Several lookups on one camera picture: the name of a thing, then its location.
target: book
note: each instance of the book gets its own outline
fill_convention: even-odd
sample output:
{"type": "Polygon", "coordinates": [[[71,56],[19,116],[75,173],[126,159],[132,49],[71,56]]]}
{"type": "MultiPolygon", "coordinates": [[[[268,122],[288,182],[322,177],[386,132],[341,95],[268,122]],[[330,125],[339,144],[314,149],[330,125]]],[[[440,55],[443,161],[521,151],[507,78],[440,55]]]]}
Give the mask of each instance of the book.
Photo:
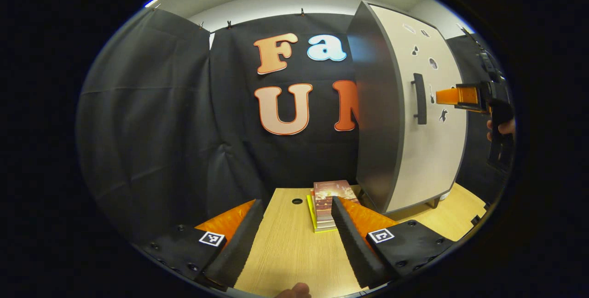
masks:
{"type": "Polygon", "coordinates": [[[315,218],[315,209],[313,207],[313,198],[311,195],[307,196],[307,204],[309,204],[309,213],[311,214],[311,222],[313,223],[313,229],[315,233],[326,233],[327,231],[336,231],[335,226],[328,228],[317,228],[317,219],[315,218]]]}
{"type": "Polygon", "coordinates": [[[333,217],[331,215],[333,196],[336,195],[360,204],[358,198],[356,198],[356,195],[354,194],[354,191],[352,191],[352,188],[345,179],[339,181],[315,182],[314,185],[313,201],[318,227],[320,227],[320,223],[322,225],[335,226],[333,217]]]}

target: finger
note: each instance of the finger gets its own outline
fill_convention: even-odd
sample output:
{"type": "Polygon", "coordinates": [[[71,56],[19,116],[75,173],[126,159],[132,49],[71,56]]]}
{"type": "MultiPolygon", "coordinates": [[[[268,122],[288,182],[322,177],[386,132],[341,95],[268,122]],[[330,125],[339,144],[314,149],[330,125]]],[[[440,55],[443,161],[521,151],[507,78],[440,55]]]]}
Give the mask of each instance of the finger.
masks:
{"type": "Polygon", "coordinates": [[[515,132],[515,120],[511,119],[507,122],[499,124],[497,127],[499,132],[503,135],[505,134],[513,134],[515,132]]]}
{"type": "Polygon", "coordinates": [[[286,290],[280,292],[274,298],[297,298],[297,294],[293,290],[286,289],[286,290]]]}
{"type": "Polygon", "coordinates": [[[303,296],[309,294],[309,286],[305,283],[297,283],[293,286],[293,291],[297,293],[297,296],[303,296]]]}

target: person's hand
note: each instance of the person's hand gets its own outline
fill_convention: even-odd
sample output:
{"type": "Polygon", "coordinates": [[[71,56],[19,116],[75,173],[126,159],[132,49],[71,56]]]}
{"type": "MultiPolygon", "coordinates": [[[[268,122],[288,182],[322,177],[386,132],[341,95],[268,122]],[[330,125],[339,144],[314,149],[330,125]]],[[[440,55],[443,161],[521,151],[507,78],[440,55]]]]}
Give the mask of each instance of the person's hand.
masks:
{"type": "MultiPolygon", "coordinates": [[[[490,130],[492,130],[493,129],[493,122],[491,120],[488,120],[486,122],[486,127],[489,128],[490,130]]],[[[513,134],[515,132],[515,119],[511,119],[507,122],[499,124],[498,128],[499,128],[499,132],[502,135],[513,134]]],[[[486,133],[486,139],[491,141],[492,133],[490,133],[490,132],[486,133]]]]}
{"type": "Polygon", "coordinates": [[[286,289],[274,298],[311,298],[309,286],[305,283],[297,283],[292,289],[286,289]]]}

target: orange object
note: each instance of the orange object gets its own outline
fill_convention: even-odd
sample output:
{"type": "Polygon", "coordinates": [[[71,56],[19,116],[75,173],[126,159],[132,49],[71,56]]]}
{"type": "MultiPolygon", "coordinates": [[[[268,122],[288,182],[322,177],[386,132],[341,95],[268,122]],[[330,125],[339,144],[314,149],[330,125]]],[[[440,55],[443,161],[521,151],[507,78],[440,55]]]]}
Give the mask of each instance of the orange object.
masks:
{"type": "Polygon", "coordinates": [[[358,91],[351,80],[337,80],[333,88],[339,93],[339,121],[333,126],[337,131],[350,131],[356,128],[352,114],[358,120],[358,91]]]}
{"type": "Polygon", "coordinates": [[[458,103],[478,103],[477,88],[452,88],[436,91],[436,103],[458,105],[458,103]]]}
{"type": "Polygon", "coordinates": [[[364,242],[366,245],[368,245],[370,250],[372,250],[372,246],[370,246],[368,240],[366,240],[366,235],[368,235],[368,233],[399,224],[397,221],[391,220],[386,216],[370,210],[369,208],[366,208],[353,201],[349,201],[340,197],[337,198],[339,198],[339,201],[341,201],[341,205],[343,205],[343,208],[345,208],[347,214],[349,214],[350,218],[352,219],[352,223],[356,227],[356,230],[360,236],[362,236],[364,242]]]}
{"type": "Polygon", "coordinates": [[[231,238],[235,235],[237,228],[240,224],[242,224],[243,218],[249,212],[250,208],[254,204],[255,199],[252,201],[248,201],[240,206],[234,207],[223,214],[219,214],[214,218],[201,223],[194,227],[195,229],[210,231],[212,233],[225,235],[227,239],[227,243],[225,246],[229,245],[231,238]]]}

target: letter n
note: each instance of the letter n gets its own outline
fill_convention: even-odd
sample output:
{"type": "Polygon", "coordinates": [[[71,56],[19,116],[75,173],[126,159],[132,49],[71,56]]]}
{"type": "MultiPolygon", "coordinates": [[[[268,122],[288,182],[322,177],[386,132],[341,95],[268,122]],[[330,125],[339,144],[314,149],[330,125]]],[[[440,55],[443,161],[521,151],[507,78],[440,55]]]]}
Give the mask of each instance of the letter n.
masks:
{"type": "Polygon", "coordinates": [[[350,131],[356,128],[352,112],[358,120],[358,91],[351,80],[338,80],[333,88],[339,93],[339,121],[333,126],[337,131],[350,131]]]}

